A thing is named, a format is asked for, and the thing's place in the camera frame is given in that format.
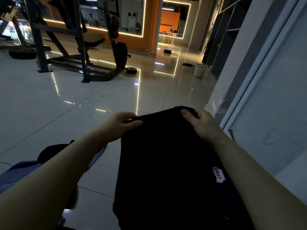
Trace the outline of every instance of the forearm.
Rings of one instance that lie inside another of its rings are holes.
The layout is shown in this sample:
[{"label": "forearm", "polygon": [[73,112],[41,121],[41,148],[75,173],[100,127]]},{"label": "forearm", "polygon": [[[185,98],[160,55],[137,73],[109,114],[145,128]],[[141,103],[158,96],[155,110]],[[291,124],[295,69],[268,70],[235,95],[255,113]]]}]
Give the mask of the forearm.
[{"label": "forearm", "polygon": [[224,135],[215,150],[256,229],[307,229],[307,207]]},{"label": "forearm", "polygon": [[93,156],[106,144],[94,130],[0,195],[1,228],[54,229]]}]

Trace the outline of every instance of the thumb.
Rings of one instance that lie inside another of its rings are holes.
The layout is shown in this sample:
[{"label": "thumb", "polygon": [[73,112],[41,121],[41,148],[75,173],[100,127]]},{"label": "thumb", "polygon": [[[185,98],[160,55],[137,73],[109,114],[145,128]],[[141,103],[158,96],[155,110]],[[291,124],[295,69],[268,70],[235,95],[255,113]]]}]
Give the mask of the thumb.
[{"label": "thumb", "polygon": [[194,115],[192,115],[186,109],[182,109],[181,114],[190,124],[193,125],[193,127],[196,127],[198,125],[199,119],[195,118]]},{"label": "thumb", "polygon": [[131,130],[133,128],[137,128],[137,127],[140,127],[143,125],[143,121],[140,121],[140,120],[136,120],[136,121],[133,121],[131,123],[125,123],[124,126],[125,128],[128,130]]}]

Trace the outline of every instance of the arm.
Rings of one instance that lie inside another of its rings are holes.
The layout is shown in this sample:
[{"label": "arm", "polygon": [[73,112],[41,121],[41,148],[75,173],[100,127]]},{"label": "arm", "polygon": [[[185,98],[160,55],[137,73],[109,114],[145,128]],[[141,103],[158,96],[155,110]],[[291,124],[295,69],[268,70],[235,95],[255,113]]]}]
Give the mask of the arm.
[{"label": "arm", "polygon": [[200,138],[213,144],[257,230],[307,229],[307,206],[233,142],[210,113],[197,111],[199,119],[187,110],[181,113]]},{"label": "arm", "polygon": [[0,195],[1,229],[55,229],[65,205],[94,155],[142,121],[118,112]]}]

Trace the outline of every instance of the mirror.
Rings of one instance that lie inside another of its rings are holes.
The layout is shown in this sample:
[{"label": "mirror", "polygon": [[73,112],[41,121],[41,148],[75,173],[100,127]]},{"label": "mirror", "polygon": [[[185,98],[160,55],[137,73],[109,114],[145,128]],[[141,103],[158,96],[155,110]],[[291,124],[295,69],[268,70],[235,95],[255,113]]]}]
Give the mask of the mirror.
[{"label": "mirror", "polygon": [[191,4],[163,0],[159,34],[183,38]]},{"label": "mirror", "polygon": [[[142,35],[146,0],[118,0],[118,2],[119,26],[127,28],[127,33]],[[106,29],[103,11],[98,9],[98,6],[103,7],[103,0],[80,0],[80,8],[86,25]],[[110,0],[109,10],[116,12],[115,0]]]}]

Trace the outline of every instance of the doorframe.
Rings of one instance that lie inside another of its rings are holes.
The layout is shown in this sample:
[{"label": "doorframe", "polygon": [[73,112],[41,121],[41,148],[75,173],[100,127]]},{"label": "doorframe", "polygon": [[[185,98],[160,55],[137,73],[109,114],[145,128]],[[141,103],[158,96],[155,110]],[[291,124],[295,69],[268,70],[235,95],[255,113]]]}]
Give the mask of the doorframe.
[{"label": "doorframe", "polygon": [[292,27],[296,23],[301,12],[304,10],[306,4],[307,0],[287,1],[220,123],[220,127],[228,136],[231,136],[228,130],[232,123],[235,121],[240,110],[253,92],[256,84],[270,66],[278,49],[290,34]]}]

